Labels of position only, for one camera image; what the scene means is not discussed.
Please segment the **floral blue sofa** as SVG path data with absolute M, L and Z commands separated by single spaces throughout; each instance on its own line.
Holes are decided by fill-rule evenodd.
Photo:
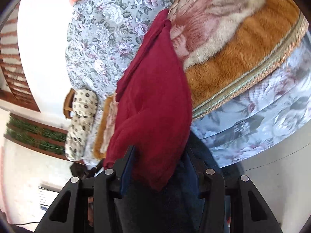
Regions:
M 65 53 L 74 89 L 103 103 L 116 89 L 158 12 L 174 0 L 80 0 Z M 310 121 L 310 32 L 271 75 L 200 119 L 191 129 L 220 167 L 278 144 Z

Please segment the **wooden window shutter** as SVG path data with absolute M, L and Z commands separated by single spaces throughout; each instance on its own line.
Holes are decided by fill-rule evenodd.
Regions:
M 27 82 L 18 47 L 17 20 L 19 6 L 1 29 L 1 100 L 39 112 Z

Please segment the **dark red long-sleeve shirt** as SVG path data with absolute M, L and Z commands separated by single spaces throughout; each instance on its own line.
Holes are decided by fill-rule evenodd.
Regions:
M 190 134 L 192 104 L 186 75 L 170 39 L 168 11 L 152 22 L 117 83 L 118 112 L 105 167 L 135 147 L 132 178 L 161 190 L 174 173 Z

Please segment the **green plant planter ledge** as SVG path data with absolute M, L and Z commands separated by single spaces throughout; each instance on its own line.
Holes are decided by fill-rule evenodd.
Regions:
M 66 160 L 67 131 L 10 114 L 4 137 L 27 149 Z

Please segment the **cream patterned cushion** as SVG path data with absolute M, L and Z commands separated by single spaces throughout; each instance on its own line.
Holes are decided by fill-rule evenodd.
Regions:
M 73 97 L 74 113 L 84 117 L 94 117 L 97 111 L 98 99 L 90 90 L 77 90 Z
M 72 117 L 64 146 L 65 156 L 69 161 L 76 162 L 82 159 L 93 122 L 93 117 Z

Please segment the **orange floral plush blanket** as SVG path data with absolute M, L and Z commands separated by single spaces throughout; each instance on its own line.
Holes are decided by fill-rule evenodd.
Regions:
M 197 120 L 244 93 L 286 61 L 308 21 L 293 0 L 176 0 L 170 39 Z M 93 145 L 103 159 L 115 129 L 116 93 L 104 102 Z

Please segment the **wooden side chair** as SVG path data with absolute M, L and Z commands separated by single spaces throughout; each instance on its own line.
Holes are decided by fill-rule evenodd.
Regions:
M 75 90 L 71 88 L 69 93 L 65 97 L 65 101 L 63 104 L 63 114 L 66 119 L 72 118 L 70 114 L 73 111 L 72 102 L 73 102 L 74 94 L 75 94 Z

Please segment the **person's dark trousers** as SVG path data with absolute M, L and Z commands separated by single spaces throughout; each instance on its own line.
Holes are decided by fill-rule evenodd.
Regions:
M 115 204 L 123 232 L 198 232 L 204 209 L 190 176 L 190 162 L 182 154 L 168 183 L 156 191 L 132 181 Z

